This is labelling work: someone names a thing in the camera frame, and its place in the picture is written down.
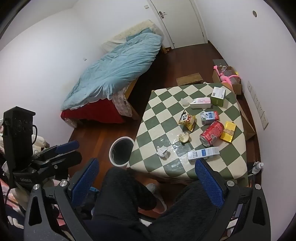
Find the blue white box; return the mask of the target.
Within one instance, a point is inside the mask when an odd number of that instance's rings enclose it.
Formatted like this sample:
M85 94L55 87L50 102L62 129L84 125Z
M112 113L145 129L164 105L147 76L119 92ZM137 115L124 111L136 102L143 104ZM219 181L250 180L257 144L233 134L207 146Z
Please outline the blue white box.
M190 151L188 153L188 160L195 161L201 158L207 159L219 154L220 152L218 147L209 147L209 148L199 149L196 151Z

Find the red soda can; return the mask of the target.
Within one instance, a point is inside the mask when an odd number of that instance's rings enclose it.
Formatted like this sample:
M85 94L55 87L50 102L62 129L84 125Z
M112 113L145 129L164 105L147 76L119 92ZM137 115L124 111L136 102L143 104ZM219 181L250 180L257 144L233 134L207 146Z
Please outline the red soda can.
M224 131L224 125L220 121L214 121L203 131L200 135L200 141L205 147L210 147L213 143L220 138Z

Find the yellow cigarette pack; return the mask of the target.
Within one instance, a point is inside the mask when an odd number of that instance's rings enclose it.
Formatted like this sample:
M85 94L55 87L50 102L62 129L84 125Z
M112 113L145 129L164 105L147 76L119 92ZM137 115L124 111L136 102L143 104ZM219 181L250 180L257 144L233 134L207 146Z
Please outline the yellow cigarette pack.
M236 124L234 124L233 122L227 121L226 124L224 125L224 130L220 136L220 139L225 142L231 143L233 140L235 129L236 129Z

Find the fruit peel piece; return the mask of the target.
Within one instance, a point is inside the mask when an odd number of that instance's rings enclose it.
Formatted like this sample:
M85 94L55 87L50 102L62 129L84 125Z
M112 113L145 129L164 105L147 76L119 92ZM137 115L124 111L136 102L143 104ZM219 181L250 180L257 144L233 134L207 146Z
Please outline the fruit peel piece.
M190 138L190 135L189 135L189 133L181 133L180 135L179 135L179 141L181 142L181 143L187 143L188 141L189 141L189 138Z

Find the white paper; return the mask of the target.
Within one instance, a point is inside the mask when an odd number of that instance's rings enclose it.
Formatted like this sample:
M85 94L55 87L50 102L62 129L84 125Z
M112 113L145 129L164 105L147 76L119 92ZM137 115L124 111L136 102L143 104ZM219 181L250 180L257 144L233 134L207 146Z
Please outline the white paper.
M159 147L157 146L157 155L162 159L167 159L170 156L168 148L165 146Z

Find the blue red milk carton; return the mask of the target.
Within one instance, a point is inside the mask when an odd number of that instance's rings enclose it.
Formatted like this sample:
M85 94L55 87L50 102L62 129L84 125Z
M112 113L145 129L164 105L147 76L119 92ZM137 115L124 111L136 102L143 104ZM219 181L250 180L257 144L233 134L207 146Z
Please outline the blue red milk carton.
M203 111L200 113L200 117L203 125L209 125L219 120L219 113L217 111Z

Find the yellow snack bag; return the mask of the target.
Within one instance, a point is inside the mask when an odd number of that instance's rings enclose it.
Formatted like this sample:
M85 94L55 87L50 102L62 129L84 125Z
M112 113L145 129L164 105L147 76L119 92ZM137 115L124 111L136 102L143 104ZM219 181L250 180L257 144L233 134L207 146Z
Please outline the yellow snack bag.
M184 110L180 116L178 124L184 125L190 132L192 132L195 126L195 120L195 115L191 115L186 110Z

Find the pink white box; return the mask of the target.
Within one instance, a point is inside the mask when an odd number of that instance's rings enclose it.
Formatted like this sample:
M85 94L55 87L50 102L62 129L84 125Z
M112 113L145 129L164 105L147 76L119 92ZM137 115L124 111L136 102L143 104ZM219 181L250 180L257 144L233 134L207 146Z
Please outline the pink white box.
M211 99L210 97L199 97L194 99L191 103L190 103L190 107L192 109L207 109L211 107Z

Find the clear plastic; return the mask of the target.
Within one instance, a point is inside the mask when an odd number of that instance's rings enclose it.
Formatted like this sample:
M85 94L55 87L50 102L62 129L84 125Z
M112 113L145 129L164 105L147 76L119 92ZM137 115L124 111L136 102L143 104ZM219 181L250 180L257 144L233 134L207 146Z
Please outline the clear plastic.
M182 99L180 100L180 104L181 104L183 107L187 107L187 106L190 105L189 101L188 101L187 99L184 99L184 98L182 98Z

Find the green white box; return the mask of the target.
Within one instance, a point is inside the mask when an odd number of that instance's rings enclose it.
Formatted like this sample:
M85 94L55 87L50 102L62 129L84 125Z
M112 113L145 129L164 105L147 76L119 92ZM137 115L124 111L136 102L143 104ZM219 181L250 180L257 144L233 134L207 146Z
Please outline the green white box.
M224 105L226 89L221 87L214 87L211 94L211 104L222 107Z

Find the checkered grey pink blanket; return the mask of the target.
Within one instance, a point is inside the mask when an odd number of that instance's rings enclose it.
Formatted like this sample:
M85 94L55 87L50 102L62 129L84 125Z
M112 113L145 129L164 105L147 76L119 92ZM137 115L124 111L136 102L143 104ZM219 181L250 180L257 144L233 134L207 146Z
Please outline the checkered grey pink blanket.
M122 116L132 117L132 108L125 97L128 87L124 87L112 95L111 101L117 109L118 113Z

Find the brown paper bag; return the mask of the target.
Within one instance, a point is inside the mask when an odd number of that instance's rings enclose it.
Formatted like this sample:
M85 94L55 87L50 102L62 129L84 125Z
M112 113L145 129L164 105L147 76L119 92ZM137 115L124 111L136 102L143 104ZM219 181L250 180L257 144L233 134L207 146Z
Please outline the brown paper bag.
M238 107L242 116L242 123L243 123L243 128L244 128L244 135L245 135L245 139L249 140L250 138L252 138L256 132L254 130L254 128L252 127L251 123L249 122L245 112L243 111L241 105L238 103Z

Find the light blue duvet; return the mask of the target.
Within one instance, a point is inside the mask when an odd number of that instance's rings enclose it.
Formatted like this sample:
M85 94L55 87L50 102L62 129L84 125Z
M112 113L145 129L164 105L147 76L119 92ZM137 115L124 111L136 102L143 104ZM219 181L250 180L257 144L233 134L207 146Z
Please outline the light blue duvet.
M162 46L162 37L142 33L115 47L86 68L61 110L78 109L112 96L148 71Z

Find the pink plush toy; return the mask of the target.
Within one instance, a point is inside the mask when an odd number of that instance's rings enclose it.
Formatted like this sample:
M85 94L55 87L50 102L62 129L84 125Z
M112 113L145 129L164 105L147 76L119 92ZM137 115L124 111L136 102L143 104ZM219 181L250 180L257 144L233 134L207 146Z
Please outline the pink plush toy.
M224 75L224 72L219 72L218 71L218 66L217 65L215 65L214 67L213 67L213 69L216 71L216 73L217 73L217 75L219 76L219 78L220 78L220 80L221 80L221 82L222 83L228 83L228 84L230 84L230 85L232 85L232 82L231 82L231 78L239 78L240 79L240 77L238 76L238 75L230 75L230 76L226 76L226 75Z

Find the brown cardboard box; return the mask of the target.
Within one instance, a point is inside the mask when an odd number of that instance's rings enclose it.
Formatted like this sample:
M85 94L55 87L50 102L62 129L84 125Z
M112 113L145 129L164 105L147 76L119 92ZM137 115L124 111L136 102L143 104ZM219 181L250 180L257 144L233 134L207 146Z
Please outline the brown cardboard box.
M223 83L231 87L236 95L242 94L242 83L238 73L232 66L213 67L212 79L214 83Z

